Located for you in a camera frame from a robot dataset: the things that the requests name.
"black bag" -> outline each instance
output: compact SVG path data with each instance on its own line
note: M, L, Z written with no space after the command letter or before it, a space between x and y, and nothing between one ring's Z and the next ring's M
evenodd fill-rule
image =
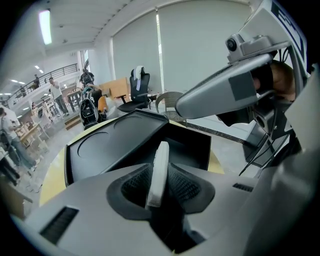
M7 132L3 129L4 117L1 118L1 129L0 129L0 142L3 145L3 149L8 151L11 146L11 138Z
M80 119L84 130L98 123L99 113L89 98L84 98L80 104Z
M88 73L85 73L83 74L83 81L84 81L84 84L87 85L87 84L90 84L93 82L93 79L91 77L91 75L89 75Z

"person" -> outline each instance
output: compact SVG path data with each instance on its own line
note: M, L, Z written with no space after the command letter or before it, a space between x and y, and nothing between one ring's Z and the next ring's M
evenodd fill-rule
M42 109L43 109L43 114L51 121L51 123L53 122L52 121L52 115L51 115L51 112L50 112L50 109L48 107L48 104L45 102L45 100L43 99L42 100Z
M284 62L277 60L272 61L270 68L273 78L272 87L276 94L288 101L293 102L296 99L296 87L293 69ZM261 81L254 77L253 84L255 89L259 90Z
M40 87L40 80L39 77L35 74L35 79L33 80L34 84L35 84L35 89Z
M20 92L22 94L23 97L25 97L27 94L26 94L26 90L23 88L23 86L21 85L20 86Z
M11 140L11 146L15 149L17 155L19 156L21 162L25 165L26 168L28 168L30 171L34 172L35 169L38 167L38 164L40 162L40 159L34 160L32 159L28 153L25 147L22 145L19 137L17 136L15 130L17 129L17 126L13 126L9 118L7 117L7 114L3 107L0 107L0 129L4 130Z
M59 107L57 106L57 103L55 102L53 95L51 94L51 89L49 89L49 96L50 96L50 100L53 100L53 106L54 106L54 112L52 112L52 115L53 116L57 115L58 117L60 117L61 116L60 110L59 110Z
M83 84L84 87L86 87L87 84L93 85L95 81L95 76L91 72L89 72L87 69L83 69L83 74L80 77L80 82Z
M38 116L38 107L36 106L36 103L32 102L31 104L31 114L33 116Z
M69 116L69 111L67 109L67 106L64 102L64 99L62 98L62 92L60 89L59 82L54 81L52 77L49 78L49 82L51 84L50 86L50 92L53 96L53 99L58 104L60 110L63 112L63 116Z
M3 173L6 178L12 182L14 186L18 184L17 180L20 179L19 173L10 165L6 159L6 151L0 146L0 172Z

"vent grille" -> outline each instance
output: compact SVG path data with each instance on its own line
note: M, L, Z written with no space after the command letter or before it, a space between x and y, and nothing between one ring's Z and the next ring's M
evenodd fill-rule
M247 191L247 192L252 192L252 190L254 190L254 188L252 186L247 186L247 185L243 185L243 184L239 184L239 183L234 184L233 187L238 190L243 190L243 191Z
M64 207L40 234L53 244L57 244L79 210Z

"railing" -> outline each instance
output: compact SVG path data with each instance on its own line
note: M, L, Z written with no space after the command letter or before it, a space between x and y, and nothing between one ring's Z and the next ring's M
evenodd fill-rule
M8 101L7 100L0 100L0 105L6 107L9 109L9 104L8 104Z
M54 71L51 71L49 73L46 73L42 76L39 77L39 86L37 86L35 84L35 81L31 81L29 83L27 83L26 85L24 85L22 88L20 88L19 90L17 90L15 93L13 93L8 99L11 99L12 97L15 97L14 99L16 99L15 101L18 102L20 99L22 99L23 97L25 97L27 94L31 93L32 91L38 89L39 87L46 85L49 83L49 78L53 78L53 79L57 79L72 73L78 72L78 68L77 68L77 64L72 64L69 66L64 66L61 67L59 69L56 69Z

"ceiling light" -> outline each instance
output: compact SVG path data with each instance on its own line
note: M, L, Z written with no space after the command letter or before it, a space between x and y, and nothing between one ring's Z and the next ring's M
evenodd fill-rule
M50 11L44 10L39 13L39 22L42 33L43 42L45 45L52 43L50 32Z

